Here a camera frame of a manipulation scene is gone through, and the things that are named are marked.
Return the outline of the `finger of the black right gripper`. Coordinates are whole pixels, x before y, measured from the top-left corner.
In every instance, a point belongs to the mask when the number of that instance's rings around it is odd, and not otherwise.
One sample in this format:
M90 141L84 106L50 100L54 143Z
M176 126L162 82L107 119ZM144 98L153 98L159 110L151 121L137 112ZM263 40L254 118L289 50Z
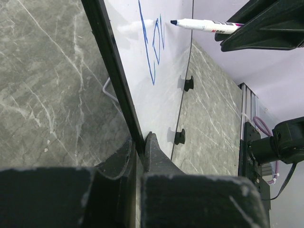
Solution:
M246 24L254 19L260 19L268 26L303 26L304 2L302 0L250 0L228 21Z
M293 50L304 46L304 16L256 17L231 35L216 34L221 51L243 49Z

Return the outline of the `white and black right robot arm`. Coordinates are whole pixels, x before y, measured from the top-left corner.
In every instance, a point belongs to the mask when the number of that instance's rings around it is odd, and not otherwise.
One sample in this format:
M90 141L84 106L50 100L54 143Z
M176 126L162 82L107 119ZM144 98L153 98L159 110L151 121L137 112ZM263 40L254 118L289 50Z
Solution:
M304 2L302 0L250 0L229 22L242 27L231 35L216 34L221 51L262 49L289 51L304 46ZM304 159L304 119L279 123L273 135L251 142L255 160L264 164L281 160L297 164Z

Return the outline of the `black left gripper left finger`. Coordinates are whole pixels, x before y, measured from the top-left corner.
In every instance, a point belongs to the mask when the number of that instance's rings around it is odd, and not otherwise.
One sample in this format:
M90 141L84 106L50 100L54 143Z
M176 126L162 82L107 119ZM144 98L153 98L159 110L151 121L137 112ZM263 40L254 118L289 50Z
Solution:
M3 168L3 228L133 228L136 151L127 139L95 167Z

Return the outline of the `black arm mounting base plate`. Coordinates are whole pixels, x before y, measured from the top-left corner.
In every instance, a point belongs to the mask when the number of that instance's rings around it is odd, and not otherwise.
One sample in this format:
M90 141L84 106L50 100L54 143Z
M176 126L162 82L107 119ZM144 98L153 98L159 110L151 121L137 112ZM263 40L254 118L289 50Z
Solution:
M262 166L254 160L250 150L250 143L260 140L261 135L250 123L245 122L239 146L238 176L250 179L258 189L262 199L270 198L270 186L262 178Z

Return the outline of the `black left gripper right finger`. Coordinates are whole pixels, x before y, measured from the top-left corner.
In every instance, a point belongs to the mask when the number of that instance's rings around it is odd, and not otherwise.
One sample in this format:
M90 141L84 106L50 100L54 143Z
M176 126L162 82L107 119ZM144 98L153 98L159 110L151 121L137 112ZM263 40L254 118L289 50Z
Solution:
M190 175L160 149L157 136L145 140L141 180L143 228L267 228L260 194L245 177Z

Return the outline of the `white whiteboard marker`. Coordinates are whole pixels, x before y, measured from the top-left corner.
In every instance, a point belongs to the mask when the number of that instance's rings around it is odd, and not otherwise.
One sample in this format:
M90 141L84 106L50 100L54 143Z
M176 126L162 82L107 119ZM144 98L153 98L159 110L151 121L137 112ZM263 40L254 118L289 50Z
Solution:
M233 22L219 22L213 20L199 19L178 19L171 20L171 24L184 29L199 30L210 33L230 35L244 24Z

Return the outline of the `white whiteboard with black frame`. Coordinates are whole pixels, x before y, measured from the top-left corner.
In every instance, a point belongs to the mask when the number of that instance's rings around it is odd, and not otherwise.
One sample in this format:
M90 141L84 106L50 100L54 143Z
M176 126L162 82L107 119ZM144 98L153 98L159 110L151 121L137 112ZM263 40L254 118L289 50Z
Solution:
M191 0L85 0L92 33L136 149L149 133L171 157L192 32L171 24L191 18Z

